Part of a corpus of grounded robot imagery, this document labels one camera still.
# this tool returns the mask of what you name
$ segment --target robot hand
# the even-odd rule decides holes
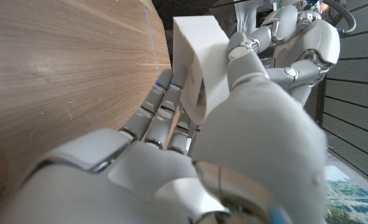
[[[173,117],[180,101],[182,87],[185,84],[187,69],[185,66],[178,68],[173,75],[171,70],[164,70],[155,85],[152,87],[141,107],[120,129],[134,140],[142,140],[147,144],[163,149],[172,126]],[[185,152],[186,139],[190,119],[184,111],[181,112],[176,128],[173,131],[168,150]]]

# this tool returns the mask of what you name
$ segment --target humanoid robot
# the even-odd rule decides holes
[[[260,29],[225,46],[229,94],[198,122],[191,157],[193,115],[182,110],[167,141],[190,82],[190,68],[179,65],[160,74],[119,131],[48,153],[0,223],[322,223],[326,137],[302,106],[336,64],[339,33],[348,30],[322,21],[319,2],[277,4]],[[265,69],[257,53],[269,46],[274,62]]]

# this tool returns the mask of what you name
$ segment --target wood grain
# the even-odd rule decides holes
[[[118,129],[170,68],[163,25],[137,0],[0,0],[2,202],[47,151]]]

